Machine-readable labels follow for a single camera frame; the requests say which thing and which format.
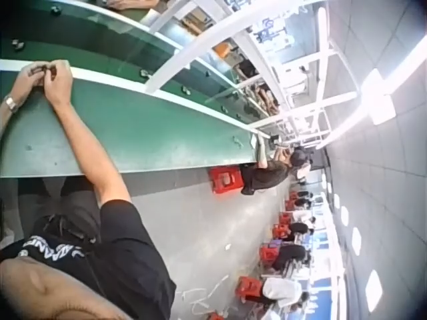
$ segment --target ceiling light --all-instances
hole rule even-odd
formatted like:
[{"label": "ceiling light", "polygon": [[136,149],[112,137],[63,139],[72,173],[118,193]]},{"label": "ceiling light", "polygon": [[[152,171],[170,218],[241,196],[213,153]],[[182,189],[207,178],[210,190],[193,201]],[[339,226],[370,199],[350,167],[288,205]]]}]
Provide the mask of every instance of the ceiling light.
[{"label": "ceiling light", "polygon": [[369,312],[373,312],[382,296],[380,278],[375,270],[372,270],[365,288],[366,301]]},{"label": "ceiling light", "polygon": [[348,210],[345,206],[341,207],[341,222],[346,227],[348,226]]},{"label": "ceiling light", "polygon": [[354,253],[356,255],[360,255],[360,248],[362,247],[362,236],[360,235],[359,229],[356,227],[353,228],[352,247]]},{"label": "ceiling light", "polygon": [[341,207],[340,196],[337,195],[336,193],[334,194],[334,205],[335,205],[335,208],[337,208],[337,209],[339,209]]},{"label": "ceiling light", "polygon": [[385,87],[388,94],[395,92],[418,69],[426,59],[426,52],[427,35],[422,38],[405,60],[387,78]]},{"label": "ceiling light", "polygon": [[361,107],[367,110],[375,125],[396,116],[393,100],[385,92],[385,84],[380,72],[377,69],[372,70],[362,85]]}]

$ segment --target red stool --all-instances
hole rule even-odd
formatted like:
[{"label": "red stool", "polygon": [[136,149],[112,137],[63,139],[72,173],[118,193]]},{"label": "red stool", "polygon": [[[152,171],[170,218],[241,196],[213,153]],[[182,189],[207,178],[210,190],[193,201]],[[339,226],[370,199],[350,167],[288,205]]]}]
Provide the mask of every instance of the red stool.
[{"label": "red stool", "polygon": [[237,297],[244,298],[247,295],[254,297],[261,296],[262,282],[251,277],[240,277],[238,286],[234,291]]},{"label": "red stool", "polygon": [[289,200],[296,200],[296,199],[298,199],[298,192],[292,191],[289,194]]},{"label": "red stool", "polygon": [[279,224],[280,225],[289,225],[292,220],[292,214],[289,212],[282,212],[279,215]]},{"label": "red stool", "polygon": [[273,263],[279,255],[279,247],[270,248],[268,244],[260,247],[260,259],[263,264],[268,265]]},{"label": "red stool", "polygon": [[295,200],[285,201],[286,211],[293,211],[295,209]]},{"label": "red stool", "polygon": [[273,225],[272,233],[273,238],[284,238],[288,235],[288,226],[287,225]]},{"label": "red stool", "polygon": [[[224,183],[224,177],[228,176],[229,183]],[[209,170],[209,178],[213,182],[212,191],[220,194],[231,190],[241,189],[244,186],[242,175],[238,166],[215,167]]]},{"label": "red stool", "polygon": [[210,313],[207,316],[206,320],[224,320],[224,317],[221,317],[220,315],[218,315],[216,312]]}]

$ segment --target gray floor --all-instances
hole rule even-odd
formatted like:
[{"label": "gray floor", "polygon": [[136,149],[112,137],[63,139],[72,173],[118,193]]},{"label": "gray floor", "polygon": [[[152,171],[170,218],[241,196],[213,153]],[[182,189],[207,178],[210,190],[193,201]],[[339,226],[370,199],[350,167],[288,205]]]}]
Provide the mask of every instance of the gray floor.
[{"label": "gray floor", "polygon": [[[289,181],[247,197],[214,195],[206,169],[133,174],[125,180],[177,284],[171,319],[206,319],[203,313],[227,309],[237,278],[258,262],[258,248],[270,236]],[[46,184],[59,189],[54,179]],[[2,180],[0,192],[7,224],[20,237],[15,185]],[[242,311],[234,303],[230,314],[239,313],[236,307]]]}]

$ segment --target small component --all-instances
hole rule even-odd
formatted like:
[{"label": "small component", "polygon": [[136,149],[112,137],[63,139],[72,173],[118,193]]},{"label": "small component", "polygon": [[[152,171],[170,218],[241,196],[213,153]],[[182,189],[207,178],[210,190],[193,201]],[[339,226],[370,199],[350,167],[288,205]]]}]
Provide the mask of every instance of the small component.
[{"label": "small component", "polygon": [[181,91],[182,91],[182,93],[185,93],[186,95],[191,95],[191,91],[185,86],[181,87]]},{"label": "small component", "polygon": [[147,78],[147,79],[151,78],[151,75],[148,73],[148,71],[144,70],[144,69],[141,69],[139,71],[139,76],[142,78]]},{"label": "small component", "polygon": [[25,43],[18,40],[18,39],[14,39],[12,40],[12,47],[16,52],[22,51],[25,47]]},{"label": "small component", "polygon": [[61,8],[59,6],[53,5],[51,7],[51,14],[54,15],[55,17],[60,16],[61,13],[62,13],[62,10],[61,10]]}]

